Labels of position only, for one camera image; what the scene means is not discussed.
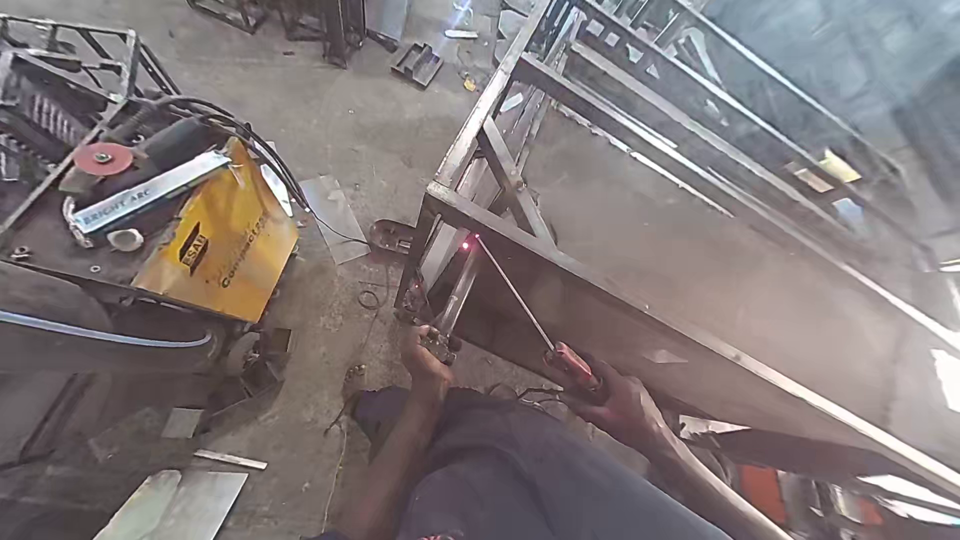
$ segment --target nut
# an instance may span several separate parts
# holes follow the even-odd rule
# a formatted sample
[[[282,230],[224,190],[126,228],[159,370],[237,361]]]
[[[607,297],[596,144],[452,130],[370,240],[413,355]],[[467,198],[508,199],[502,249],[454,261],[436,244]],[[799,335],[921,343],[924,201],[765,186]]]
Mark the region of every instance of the nut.
[[[13,253],[10,254],[11,260],[26,260],[30,258],[30,247],[29,246],[17,246],[13,248]]]

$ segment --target orange object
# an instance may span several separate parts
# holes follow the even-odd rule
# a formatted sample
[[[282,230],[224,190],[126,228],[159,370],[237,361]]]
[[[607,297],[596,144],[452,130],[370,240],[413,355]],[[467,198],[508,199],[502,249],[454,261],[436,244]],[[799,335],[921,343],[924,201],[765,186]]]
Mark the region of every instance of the orange object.
[[[740,493],[743,498],[763,512],[770,521],[786,525],[786,506],[780,494],[777,470],[769,467],[739,465]]]

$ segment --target metal sheet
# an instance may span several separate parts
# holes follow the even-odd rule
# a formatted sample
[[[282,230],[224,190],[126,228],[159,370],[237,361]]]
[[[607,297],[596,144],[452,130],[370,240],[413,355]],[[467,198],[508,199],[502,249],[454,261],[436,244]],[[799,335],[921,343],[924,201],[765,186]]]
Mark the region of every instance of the metal sheet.
[[[247,473],[183,473],[150,540],[213,540],[247,481]]]
[[[177,493],[178,484],[180,471],[168,469],[147,477],[93,540],[135,540],[145,537],[160,523]]]
[[[201,408],[183,408],[175,406],[167,417],[167,424],[163,427],[161,437],[167,439],[189,439],[204,415]]]
[[[369,0],[366,8],[367,30],[400,41],[410,0]]]
[[[370,247],[366,244],[349,239],[365,240],[366,237],[337,179],[329,175],[319,176],[300,182],[300,187],[303,188],[310,208],[319,218],[317,227],[324,235],[334,262],[342,264],[370,252]]]

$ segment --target black cable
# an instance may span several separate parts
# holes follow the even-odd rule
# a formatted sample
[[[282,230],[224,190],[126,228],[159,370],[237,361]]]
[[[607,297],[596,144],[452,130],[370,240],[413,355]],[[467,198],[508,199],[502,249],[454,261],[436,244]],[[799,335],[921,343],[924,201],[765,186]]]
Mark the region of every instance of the black cable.
[[[133,132],[146,123],[146,121],[150,119],[151,116],[156,114],[158,110],[174,103],[193,103],[196,105],[202,105],[208,109],[216,110],[223,115],[224,118],[233,117],[233,113],[229,110],[226,110],[215,103],[210,103],[205,99],[193,96],[167,95],[154,101],[140,102],[140,110],[138,110],[125,122],[110,130],[105,135],[105,140],[125,144],[127,139],[133,135]]]
[[[300,185],[297,184],[297,179],[296,177],[294,177],[294,174],[290,170],[290,167],[287,166],[286,162],[283,160],[283,158],[280,157],[280,155],[276,152],[276,150],[271,148],[270,145],[267,144],[267,141],[264,140],[263,137],[258,135],[256,132],[254,132],[251,127],[237,121],[234,118],[229,118],[220,114],[205,114],[201,116],[201,121],[211,121],[211,120],[213,122],[218,123],[219,127],[224,129],[224,131],[227,131],[231,135],[234,135],[240,140],[242,140],[244,144],[246,144],[246,146],[254,154],[257,155],[258,158],[265,161],[267,163],[267,166],[269,166],[271,170],[274,171],[276,176],[280,178],[280,181],[283,182],[283,184],[287,186],[287,189],[289,189],[293,193],[294,197],[297,199],[297,204],[300,205],[309,214],[311,214],[314,217],[314,219],[324,224],[324,226],[330,229],[332,233],[342,237],[347,242],[357,242],[360,244],[370,246],[370,242],[368,242],[367,240],[361,240],[359,238],[347,236],[346,234],[343,234],[337,231],[336,229],[330,227],[330,224],[326,223],[319,215],[317,215],[317,212],[313,211],[313,209],[310,208],[310,204],[307,203],[306,195],[303,193],[302,189],[300,188]],[[247,138],[246,136],[240,135],[236,132],[231,132],[230,130],[227,129],[226,126],[223,125],[223,123],[228,123],[229,125],[233,126],[234,129],[243,130],[245,133],[248,134],[250,138]],[[273,159],[271,160],[268,157],[264,156],[261,149],[268,152],[270,154],[270,157]]]

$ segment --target esab logo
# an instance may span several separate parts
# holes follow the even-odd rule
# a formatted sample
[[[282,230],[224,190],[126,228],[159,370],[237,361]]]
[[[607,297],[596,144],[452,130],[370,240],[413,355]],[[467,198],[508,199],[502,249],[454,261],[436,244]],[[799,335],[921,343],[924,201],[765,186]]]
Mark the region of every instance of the esab logo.
[[[200,234],[200,222],[197,222],[180,246],[180,262],[190,267],[191,276],[200,266],[200,261],[204,259],[209,243],[206,236]]]

